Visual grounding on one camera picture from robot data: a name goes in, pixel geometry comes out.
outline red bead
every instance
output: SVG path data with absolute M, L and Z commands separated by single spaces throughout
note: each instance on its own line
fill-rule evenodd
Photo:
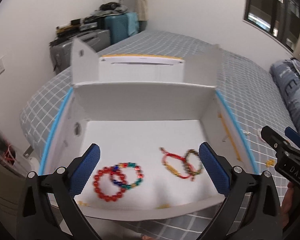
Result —
M 112 200 L 113 202 L 116 202 L 116 201 L 117 201 L 117 196 L 116 196 L 116 195 L 112 195 L 112 196 L 111 196 L 111 200 Z

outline multicolored bead bracelet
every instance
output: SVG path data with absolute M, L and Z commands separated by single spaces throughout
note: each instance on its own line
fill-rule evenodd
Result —
M 169 165 L 168 162 L 166 161 L 167 157 L 172 157 L 172 158 L 181 160 L 183 163 L 185 163 L 186 159 L 184 157 L 181 157 L 174 153 L 167 152 L 163 147 L 160 147 L 159 149 L 164 154 L 164 156 L 162 157 L 162 164 L 167 168 L 168 171 L 170 171 L 173 175 L 175 175 L 181 179 L 188 179 L 190 176 L 192 176 L 189 172 L 188 172 L 188 174 L 189 174 L 188 176 L 182 176 L 175 168 L 173 168 L 171 165 Z
M 132 184 L 127 184 L 127 182 L 124 180 L 125 175 L 122 174 L 121 170 L 120 170 L 122 168 L 134 168 L 137 172 L 138 179 Z M 116 175 L 121 174 L 120 175 L 121 181 L 114 179 L 113 178 L 114 174 L 116 174 Z M 127 190 L 138 186 L 142 182 L 143 177 L 144 177 L 144 175 L 142 174 L 141 167 L 138 166 L 136 163 L 119 163 L 119 164 L 115 165 L 110 172 L 110 179 L 113 182 L 113 184 L 118 185 L 119 187 L 127 189 Z
M 98 197 L 101 198 L 101 199 L 104 199 L 105 201 L 109 202 L 109 201 L 117 201 L 117 199 L 119 198 L 122 198 L 123 196 L 123 193 L 126 191 L 125 188 L 121 188 L 117 194 L 115 195 L 112 195 L 112 196 L 109 196 L 109 195 L 105 195 L 101 192 L 100 188 L 99 188 L 99 179 L 104 175 L 104 174 L 107 174 L 107 173 L 111 173 L 111 170 L 112 170 L 113 167 L 104 167 L 102 170 L 99 170 L 98 171 L 98 174 L 96 174 L 94 176 L 94 182 L 93 182 L 93 185 L 95 187 L 94 191 L 98 194 Z M 124 174 L 122 174 L 120 172 L 120 170 L 116 173 L 118 176 L 122 177 L 124 176 Z
M 195 151 L 194 149 L 191 149 L 191 150 L 188 150 L 185 154 L 185 162 L 183 163 L 184 166 L 185 166 L 185 169 L 186 171 L 192 175 L 192 179 L 191 180 L 194 180 L 194 176 L 195 175 L 199 175 L 201 172 L 202 172 L 202 169 L 203 169 L 203 165 L 202 165 L 202 162 L 200 161 L 200 166 L 199 166 L 199 169 L 197 171 L 195 171 L 191 164 L 188 162 L 188 157 L 190 154 L 194 154 L 195 156 L 197 156 L 199 158 L 199 153 L 197 151 Z

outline silver screw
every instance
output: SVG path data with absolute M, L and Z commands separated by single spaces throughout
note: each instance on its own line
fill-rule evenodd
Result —
M 265 171 L 264 174 L 265 174 L 265 176 L 268 177 L 268 178 L 271 177 L 271 173 L 270 173 L 269 171 Z
M 234 169 L 234 171 L 235 171 L 236 173 L 241 173 L 241 172 L 242 172 L 242 168 L 239 167 L 239 166 L 235 166 L 233 169 Z
M 33 178 L 34 176 L 35 176 L 35 172 L 34 171 L 29 172 L 28 178 Z
M 60 167 L 60 168 L 57 169 L 57 173 L 58 173 L 58 174 L 62 174 L 62 173 L 64 173 L 65 171 L 66 171 L 66 169 L 65 169 L 64 167 Z

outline blue towel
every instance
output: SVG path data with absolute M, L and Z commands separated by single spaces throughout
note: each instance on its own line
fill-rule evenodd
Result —
M 139 21 L 137 13 L 127 13 L 128 16 L 128 35 L 133 36 L 139 32 Z

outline window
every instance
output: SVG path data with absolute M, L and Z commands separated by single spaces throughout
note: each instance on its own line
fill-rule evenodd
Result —
M 289 50 L 300 34 L 298 0 L 247 0 L 244 19 L 269 33 Z

